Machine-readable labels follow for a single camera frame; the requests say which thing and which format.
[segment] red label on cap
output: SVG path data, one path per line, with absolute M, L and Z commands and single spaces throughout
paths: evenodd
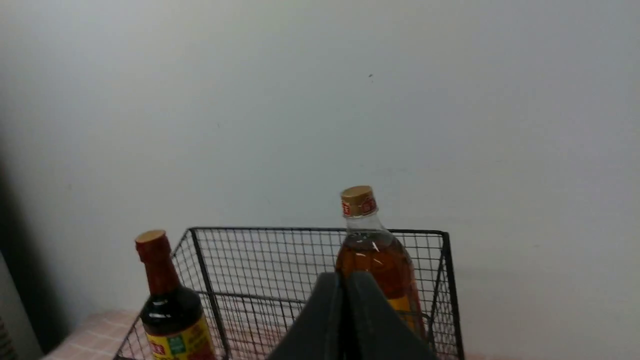
M 376 211 L 376 199 L 372 197 L 364 199 L 362 205 L 360 205 L 360 209 L 362 210 L 363 215 L 368 215 Z
M 351 216 L 351 206 L 344 201 L 342 201 L 342 213 L 347 217 Z

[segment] gold bottle cap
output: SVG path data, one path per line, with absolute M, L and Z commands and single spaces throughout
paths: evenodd
M 378 210 L 373 189 L 368 185 L 354 186 L 340 194 L 342 214 L 345 217 L 363 217 Z
M 166 259 L 171 256 L 171 245 L 164 230 L 151 230 L 136 238 L 136 250 L 143 263 Z

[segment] yellow label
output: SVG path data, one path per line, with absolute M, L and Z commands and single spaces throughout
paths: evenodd
M 397 299 L 387 299 L 387 301 L 394 310 L 400 313 L 400 318 L 409 326 L 409 329 L 415 331 L 416 328 L 420 328 L 419 323 L 417 323 L 417 321 L 420 321 L 418 318 L 420 315 L 416 314 L 415 310 L 412 310 L 408 297 L 403 296 Z
M 214 360 L 213 344 L 204 315 L 184 331 L 167 336 L 147 334 L 155 360 Z

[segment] bottle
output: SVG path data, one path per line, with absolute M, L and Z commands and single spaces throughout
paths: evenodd
M 140 314 L 155 360 L 214 360 L 200 296 L 181 285 L 163 230 L 136 238 L 151 295 Z
M 404 246 L 378 219 L 373 190 L 370 186 L 354 186 L 340 197 L 347 235 L 338 253 L 336 271 L 345 278 L 355 271 L 370 272 L 391 307 L 426 341 L 413 263 Z

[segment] wire mesh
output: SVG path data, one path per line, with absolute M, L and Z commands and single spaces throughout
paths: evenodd
M 423 319 L 441 359 L 464 359 L 447 233 L 391 230 L 413 260 Z M 220 358 L 264 359 L 302 310 L 316 277 L 333 271 L 346 233 L 323 228 L 199 227 L 173 262 L 199 292 Z M 153 359 L 137 319 L 116 358 Z

